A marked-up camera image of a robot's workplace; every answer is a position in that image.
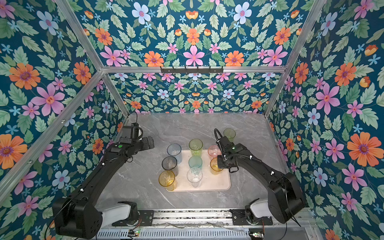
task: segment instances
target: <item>clear cup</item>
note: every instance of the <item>clear cup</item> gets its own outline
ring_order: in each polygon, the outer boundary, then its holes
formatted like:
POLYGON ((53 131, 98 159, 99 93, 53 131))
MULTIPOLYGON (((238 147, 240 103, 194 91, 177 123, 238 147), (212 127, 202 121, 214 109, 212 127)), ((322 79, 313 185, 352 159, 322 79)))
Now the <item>clear cup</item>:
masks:
POLYGON ((217 155, 221 155, 220 148, 217 145, 212 145, 208 148, 208 154, 212 158, 217 157, 217 155))
POLYGON ((198 187, 203 178, 203 172, 198 167, 193 167, 187 172, 187 179, 192 184, 193 187, 198 187))
POLYGON ((218 166, 217 166, 217 157, 215 157, 215 158, 213 158, 212 160, 211 160, 211 173, 213 174, 213 175, 217 175, 217 174, 220 174, 220 172, 223 170, 223 168, 219 168, 218 166))
POLYGON ((165 187, 169 191, 173 191, 176 188, 175 174, 172 171, 165 170, 160 173, 159 184, 165 187))
POLYGON ((236 136, 235 130, 233 130, 232 128, 227 128, 224 130, 223 133, 224 133, 224 136, 226 136, 230 142, 233 142, 236 136))
POLYGON ((170 156, 175 157, 178 164, 181 163, 181 161, 182 161, 182 158, 181 158, 181 146, 179 144, 172 143, 171 145, 169 145, 168 148, 167 148, 167 153, 170 156))
POLYGON ((179 174, 179 170, 177 167, 177 160, 175 157, 168 156, 163 159, 163 162, 161 163, 164 170, 172 171, 175 176, 179 174))
POLYGON ((189 149, 191 150, 192 156, 201 157, 201 153, 203 152, 203 142, 198 138, 192 139, 189 142, 189 149))
POLYGON ((193 167, 202 168, 202 166, 203 166, 203 160, 202 160, 201 157, 199 157, 199 156, 192 156, 192 157, 188 160, 188 164, 189 164, 189 167, 190 167, 190 168, 193 168, 193 167))

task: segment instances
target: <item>white tray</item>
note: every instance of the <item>white tray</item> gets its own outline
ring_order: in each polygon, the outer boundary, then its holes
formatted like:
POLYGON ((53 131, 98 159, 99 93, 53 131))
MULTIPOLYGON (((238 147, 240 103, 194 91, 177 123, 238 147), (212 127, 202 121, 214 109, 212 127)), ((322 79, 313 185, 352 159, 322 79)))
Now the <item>white tray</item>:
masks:
POLYGON ((190 150, 182 150, 182 162, 177 165, 179 173, 176 176, 176 188, 169 192, 192 192, 192 191, 225 191, 231 187, 231 179, 228 169, 223 169, 219 174, 211 173, 211 156, 208 155, 208 150, 203 149, 201 159, 203 160, 202 171, 203 178, 198 187, 193 187, 187 179, 189 170, 188 160, 191 155, 190 150))

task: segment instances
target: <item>gray marble surface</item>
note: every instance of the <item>gray marble surface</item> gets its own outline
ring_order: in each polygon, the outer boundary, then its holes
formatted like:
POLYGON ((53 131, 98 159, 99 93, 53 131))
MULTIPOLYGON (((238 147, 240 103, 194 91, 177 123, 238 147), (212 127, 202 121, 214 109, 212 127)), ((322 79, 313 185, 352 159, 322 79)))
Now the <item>gray marble surface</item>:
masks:
MULTIPOLYGON (((136 120, 132 115, 129 124, 136 120)), ((261 114, 140 114, 138 123, 144 136, 153 136, 154 149, 139 152, 133 162, 125 163, 112 177, 97 203, 97 208, 118 201, 136 202, 138 208, 239 208, 256 198, 266 199, 267 191, 246 170, 230 175, 227 191, 168 192, 158 182, 161 162, 167 147, 178 143, 189 149, 193 138, 203 141, 204 149, 215 144, 214 128, 236 131, 235 144, 242 143, 256 157, 279 171, 283 165, 276 153, 264 116, 261 114)))

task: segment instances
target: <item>wall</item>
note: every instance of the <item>wall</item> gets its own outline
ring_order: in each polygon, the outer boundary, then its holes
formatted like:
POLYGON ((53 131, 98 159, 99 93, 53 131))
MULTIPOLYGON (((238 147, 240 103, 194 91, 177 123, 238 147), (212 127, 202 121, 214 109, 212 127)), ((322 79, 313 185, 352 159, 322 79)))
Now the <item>wall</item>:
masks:
POLYGON ((0 11, 0 179, 94 73, 52 1, 7 1, 5 7, 0 11), (83 82, 79 68, 86 73, 83 82), (49 96, 56 98, 52 105, 46 104, 49 96), (11 140, 14 153, 8 157, 4 151, 11 140))
POLYGON ((325 7, 269 116, 327 240, 384 237, 383 9, 325 7))

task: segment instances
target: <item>orange flower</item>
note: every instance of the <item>orange flower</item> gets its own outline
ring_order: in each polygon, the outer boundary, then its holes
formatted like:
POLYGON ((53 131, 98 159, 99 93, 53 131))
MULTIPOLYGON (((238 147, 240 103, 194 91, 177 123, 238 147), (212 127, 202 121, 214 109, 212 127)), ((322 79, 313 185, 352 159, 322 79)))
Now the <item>orange flower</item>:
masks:
POLYGON ((254 101, 251 106, 252 106, 253 109, 255 109, 255 108, 261 107, 262 104, 263 103, 261 101, 254 101))
POLYGON ((369 45, 365 51, 364 51, 364 54, 366 56, 369 56, 369 55, 372 55, 374 54, 379 48, 376 46, 376 45, 369 45))
POLYGON ((349 156, 352 160, 358 160, 358 164, 365 167, 367 161, 370 166, 379 164, 377 157, 382 159, 384 157, 384 150, 377 148, 381 146, 381 142, 377 137, 369 139, 371 135, 367 132, 361 132, 360 136, 355 133, 351 136, 352 142, 348 142, 347 148, 352 150, 349 156))
POLYGON ((120 123, 118 124, 118 132, 120 132, 121 128, 122 128, 122 122, 120 122, 120 123))
POLYGON ((296 68, 295 73, 295 82, 298 84, 302 84, 307 79, 307 74, 309 72, 308 70, 308 64, 301 63, 300 66, 296 68))
POLYGON ((83 62, 75 63, 74 66, 76 68, 73 69, 73 73, 76 74, 77 81, 85 85, 91 78, 88 66, 86 66, 83 62))
POLYGON ((211 34, 212 34, 212 33, 211 33, 211 30, 209 30, 209 29, 207 29, 207 28, 204 30, 204 35, 205 35, 205 36, 209 36, 209 35, 211 35, 211 34))
POLYGON ((95 36, 98 38, 99 42, 101 42, 102 44, 108 46, 108 45, 112 45, 112 37, 111 37, 111 34, 108 32, 108 31, 104 31, 103 28, 96 28, 96 33, 95 33, 95 36))
POLYGON ((187 41, 192 45, 196 45, 196 43, 200 41, 199 37, 200 37, 200 34, 194 28, 191 28, 189 30, 189 33, 187 33, 187 41))
POLYGON ((181 36, 181 29, 176 29, 175 35, 176 36, 181 36))
POLYGON ((371 80, 369 79, 368 76, 365 76, 360 80, 360 86, 362 86, 363 88, 369 87, 370 84, 371 84, 371 80))
POLYGON ((141 108, 141 103, 138 103, 136 101, 132 101, 131 102, 131 106, 134 108, 134 109, 140 109, 141 108))
POLYGON ((101 153, 101 150, 103 149, 103 147, 104 147, 103 140, 101 140, 101 138, 96 139, 96 140, 95 140, 95 143, 93 144, 93 149, 92 149, 92 151, 93 151, 95 154, 99 154, 99 153, 101 153))
POLYGON ((283 45, 288 38, 291 36, 291 29, 282 28, 280 31, 277 31, 276 36, 273 38, 275 44, 283 45))
POLYGON ((0 164, 2 169, 13 167, 13 162, 18 162, 23 156, 21 153, 27 151, 26 144, 22 144, 24 139, 15 136, 12 139, 11 134, 0 135, 0 164))
POLYGON ((243 53, 239 53, 239 51, 234 51, 233 53, 228 53, 228 57, 225 58, 227 67, 240 67, 241 63, 244 62, 243 53))
POLYGON ((356 67, 353 66, 353 63, 348 63, 347 65, 344 63, 341 65, 340 69, 337 69, 335 77, 335 82, 337 82, 337 85, 347 86, 349 84, 349 81, 352 81, 355 78, 356 67))
POLYGON ((288 151, 292 151, 295 147, 295 143, 290 138, 287 139, 285 145, 287 146, 288 151))
POLYGON ((18 63, 17 68, 12 67, 9 72, 11 73, 9 78, 12 82, 16 82, 15 85, 19 88, 24 87, 26 90, 31 90, 40 82, 39 72, 29 64, 25 66, 24 63, 18 63))
POLYGON ((339 235, 335 234, 332 229, 327 229, 325 231, 325 238, 327 240, 340 240, 339 235))
POLYGON ((162 67, 164 66, 164 59, 161 58, 159 53, 155 53, 154 51, 149 51, 144 55, 144 62, 148 64, 148 67, 162 67))
POLYGON ((194 107, 194 108, 196 108, 196 109, 198 109, 200 106, 201 106, 201 103, 200 103, 199 101, 194 101, 194 102, 192 103, 192 107, 194 107))
POLYGON ((89 19, 93 19, 93 13, 91 13, 90 11, 85 11, 84 14, 89 18, 89 19))

